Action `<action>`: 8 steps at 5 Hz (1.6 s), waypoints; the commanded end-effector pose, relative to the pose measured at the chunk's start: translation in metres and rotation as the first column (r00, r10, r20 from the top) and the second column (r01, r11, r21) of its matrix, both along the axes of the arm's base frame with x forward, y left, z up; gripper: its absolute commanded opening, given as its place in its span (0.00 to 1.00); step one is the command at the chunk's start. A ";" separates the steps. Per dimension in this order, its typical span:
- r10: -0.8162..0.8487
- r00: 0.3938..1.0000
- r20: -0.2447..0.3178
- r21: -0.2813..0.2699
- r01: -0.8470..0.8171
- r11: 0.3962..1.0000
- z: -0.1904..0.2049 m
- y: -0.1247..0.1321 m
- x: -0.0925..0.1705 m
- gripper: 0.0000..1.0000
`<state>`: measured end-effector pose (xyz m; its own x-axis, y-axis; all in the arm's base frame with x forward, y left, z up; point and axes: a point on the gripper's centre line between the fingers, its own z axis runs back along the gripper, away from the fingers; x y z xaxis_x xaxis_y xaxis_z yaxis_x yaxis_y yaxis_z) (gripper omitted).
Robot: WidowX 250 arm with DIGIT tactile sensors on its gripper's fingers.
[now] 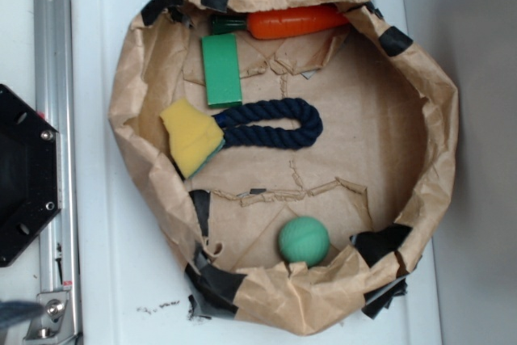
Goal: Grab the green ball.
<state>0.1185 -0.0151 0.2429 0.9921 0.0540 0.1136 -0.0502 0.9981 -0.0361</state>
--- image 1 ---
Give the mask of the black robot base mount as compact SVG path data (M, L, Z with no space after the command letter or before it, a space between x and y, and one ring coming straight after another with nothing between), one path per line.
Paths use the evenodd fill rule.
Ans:
M1 85L1 266L9 267L60 211L59 132Z

